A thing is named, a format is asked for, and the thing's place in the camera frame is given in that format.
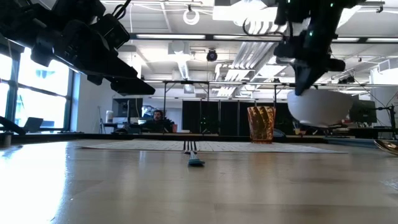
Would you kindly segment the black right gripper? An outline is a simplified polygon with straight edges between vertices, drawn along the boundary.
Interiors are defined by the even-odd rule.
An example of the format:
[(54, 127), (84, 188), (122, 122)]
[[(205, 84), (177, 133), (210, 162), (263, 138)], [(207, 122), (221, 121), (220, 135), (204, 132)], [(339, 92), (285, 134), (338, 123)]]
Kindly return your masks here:
[(303, 46), (303, 41), (283, 40), (275, 48), (275, 56), (279, 58), (293, 58), (295, 72), (295, 94), (301, 95), (309, 89), (320, 77), (320, 70), (324, 72), (342, 72), (345, 62), (331, 58), (331, 54), (317, 52)]

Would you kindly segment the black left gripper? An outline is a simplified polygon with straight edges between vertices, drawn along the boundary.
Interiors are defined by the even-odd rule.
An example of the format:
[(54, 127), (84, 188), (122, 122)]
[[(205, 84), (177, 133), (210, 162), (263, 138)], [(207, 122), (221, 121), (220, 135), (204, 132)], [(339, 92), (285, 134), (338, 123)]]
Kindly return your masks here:
[(58, 60), (85, 75), (119, 79), (110, 87), (122, 96), (153, 95), (155, 89), (141, 79), (137, 71), (108, 49), (100, 34), (80, 21), (67, 22), (63, 30), (48, 27), (39, 31), (30, 58), (43, 66)]

